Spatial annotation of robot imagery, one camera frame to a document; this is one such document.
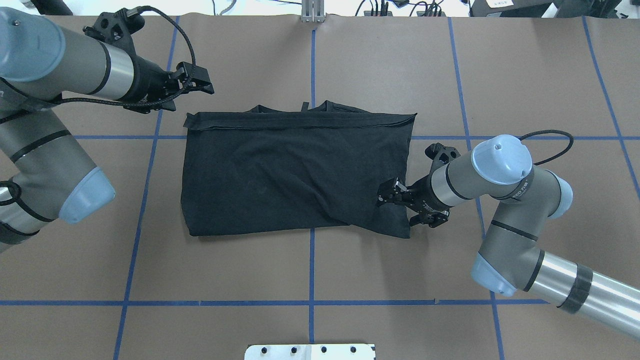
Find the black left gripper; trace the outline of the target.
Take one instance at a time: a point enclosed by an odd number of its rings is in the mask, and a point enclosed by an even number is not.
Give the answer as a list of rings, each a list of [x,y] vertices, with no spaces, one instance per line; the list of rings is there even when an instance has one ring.
[[[89,92],[113,101],[124,109],[148,114],[151,111],[176,111],[174,99],[181,94],[203,92],[213,95],[208,70],[192,63],[176,65],[176,78],[150,60],[137,54],[133,34],[146,24],[146,9],[119,9],[103,12],[83,34],[100,44],[105,55],[105,71],[99,85]]]

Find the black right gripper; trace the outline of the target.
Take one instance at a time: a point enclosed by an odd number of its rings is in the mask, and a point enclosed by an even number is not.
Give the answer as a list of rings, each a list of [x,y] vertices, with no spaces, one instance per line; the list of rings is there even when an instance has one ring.
[[[461,155],[454,146],[445,146],[442,143],[430,144],[424,153],[431,160],[429,173],[409,187],[406,187],[398,177],[381,183],[377,190],[375,205],[382,207],[386,204],[402,204],[405,202],[403,196],[408,191],[407,207],[416,213],[409,219],[409,225],[414,227],[423,224],[436,228],[448,221],[451,207],[436,197],[431,183],[432,177],[436,170],[445,167]]]

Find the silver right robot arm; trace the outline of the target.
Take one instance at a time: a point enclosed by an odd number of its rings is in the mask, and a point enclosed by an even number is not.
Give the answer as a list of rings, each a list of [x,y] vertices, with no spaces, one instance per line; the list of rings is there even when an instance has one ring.
[[[538,246],[548,220],[560,218],[573,203],[570,184],[535,164],[522,137],[501,134],[461,154],[434,143],[425,150],[429,173],[405,185],[382,183],[377,205],[409,208],[410,226],[435,228],[450,210],[481,196],[498,207],[471,267],[473,280],[496,294],[532,292],[557,309],[606,325],[639,339],[639,290]]]

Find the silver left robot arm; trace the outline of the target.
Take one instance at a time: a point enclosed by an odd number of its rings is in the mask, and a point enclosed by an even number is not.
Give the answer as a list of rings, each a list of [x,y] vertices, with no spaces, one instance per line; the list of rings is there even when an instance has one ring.
[[[137,55],[133,34],[143,13],[166,19],[187,44],[190,61],[174,71]],[[102,13],[82,33],[45,16],[1,9],[1,151],[18,173],[1,182],[1,250],[39,234],[57,219],[76,224],[115,198],[103,169],[54,108],[86,103],[140,114],[174,111],[188,92],[213,94],[210,75],[178,23],[152,6]]]

